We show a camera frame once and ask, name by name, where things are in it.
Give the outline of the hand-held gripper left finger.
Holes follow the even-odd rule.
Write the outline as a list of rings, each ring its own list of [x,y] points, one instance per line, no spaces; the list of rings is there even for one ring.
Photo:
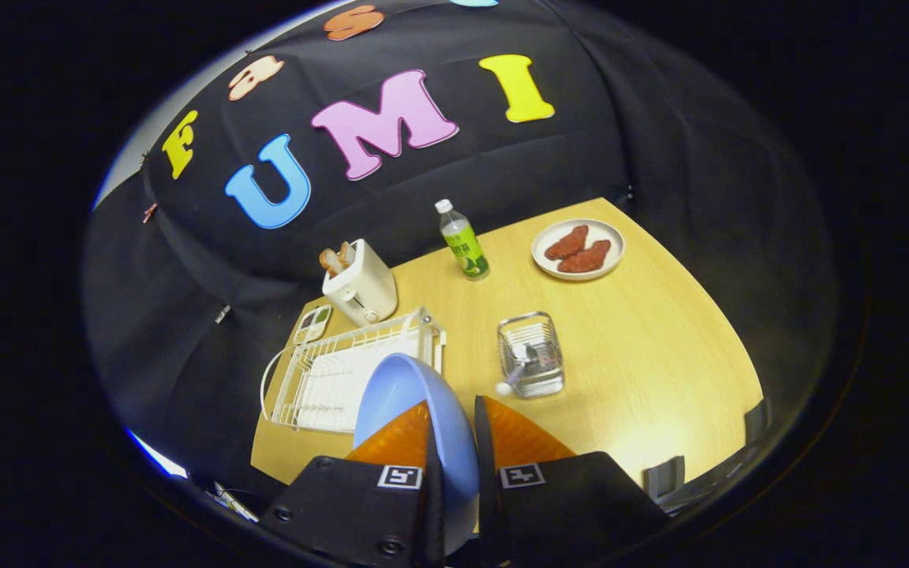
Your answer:
[[[344,458],[314,457],[259,524],[335,567],[441,567],[443,465],[426,402]]]

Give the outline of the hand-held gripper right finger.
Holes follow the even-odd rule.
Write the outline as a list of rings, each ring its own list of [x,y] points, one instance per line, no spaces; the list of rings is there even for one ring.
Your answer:
[[[475,399],[484,567],[599,567],[670,517],[610,455],[575,453],[493,397]]]

